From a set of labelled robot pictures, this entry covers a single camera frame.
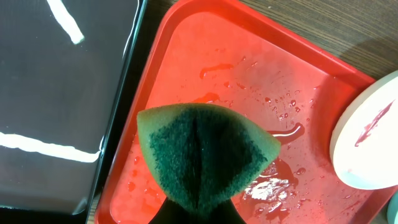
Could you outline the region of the white plate with stain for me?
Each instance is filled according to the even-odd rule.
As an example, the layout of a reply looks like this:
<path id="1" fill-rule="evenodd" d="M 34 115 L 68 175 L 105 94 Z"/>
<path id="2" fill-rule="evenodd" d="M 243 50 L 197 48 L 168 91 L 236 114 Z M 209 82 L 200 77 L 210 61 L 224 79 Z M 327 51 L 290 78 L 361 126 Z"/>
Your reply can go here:
<path id="1" fill-rule="evenodd" d="M 330 158 L 346 185 L 377 190 L 397 185 L 397 72 L 373 83 L 339 118 Z"/>

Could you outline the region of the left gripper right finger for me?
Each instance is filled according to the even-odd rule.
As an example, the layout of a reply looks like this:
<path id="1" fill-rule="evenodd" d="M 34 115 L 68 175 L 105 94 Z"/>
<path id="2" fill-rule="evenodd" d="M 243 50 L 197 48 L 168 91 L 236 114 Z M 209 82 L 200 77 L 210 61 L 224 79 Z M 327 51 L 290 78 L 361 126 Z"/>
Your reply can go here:
<path id="1" fill-rule="evenodd" d="M 204 224 L 246 224 L 231 199 L 221 202 L 204 218 Z"/>

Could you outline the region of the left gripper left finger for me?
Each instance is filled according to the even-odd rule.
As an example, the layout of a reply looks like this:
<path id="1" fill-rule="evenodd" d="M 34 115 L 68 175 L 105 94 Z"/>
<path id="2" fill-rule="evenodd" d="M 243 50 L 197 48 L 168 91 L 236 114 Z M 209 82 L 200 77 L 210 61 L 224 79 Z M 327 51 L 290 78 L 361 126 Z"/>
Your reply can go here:
<path id="1" fill-rule="evenodd" d="M 166 198 L 149 224 L 197 224 L 196 216 L 187 212 L 178 203 Z"/>

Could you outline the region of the light blue plate front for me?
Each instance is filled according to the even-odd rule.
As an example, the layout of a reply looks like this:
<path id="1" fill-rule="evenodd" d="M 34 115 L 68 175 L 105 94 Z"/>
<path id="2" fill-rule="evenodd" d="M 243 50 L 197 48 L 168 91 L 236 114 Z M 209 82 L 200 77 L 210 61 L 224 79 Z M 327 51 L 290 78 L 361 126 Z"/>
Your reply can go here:
<path id="1" fill-rule="evenodd" d="M 398 224 L 398 192 L 396 192 L 387 208 L 387 222 L 388 224 Z"/>

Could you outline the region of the green yellow sponge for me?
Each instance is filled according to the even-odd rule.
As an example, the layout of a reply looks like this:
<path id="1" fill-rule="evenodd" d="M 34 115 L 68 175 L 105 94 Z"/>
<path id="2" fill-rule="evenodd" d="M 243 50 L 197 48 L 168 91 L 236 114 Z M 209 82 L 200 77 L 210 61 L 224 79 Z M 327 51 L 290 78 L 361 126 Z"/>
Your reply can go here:
<path id="1" fill-rule="evenodd" d="M 199 217 L 244 190 L 280 152 L 280 142 L 256 123 L 207 103 L 140 111 L 137 132 L 158 186 Z"/>

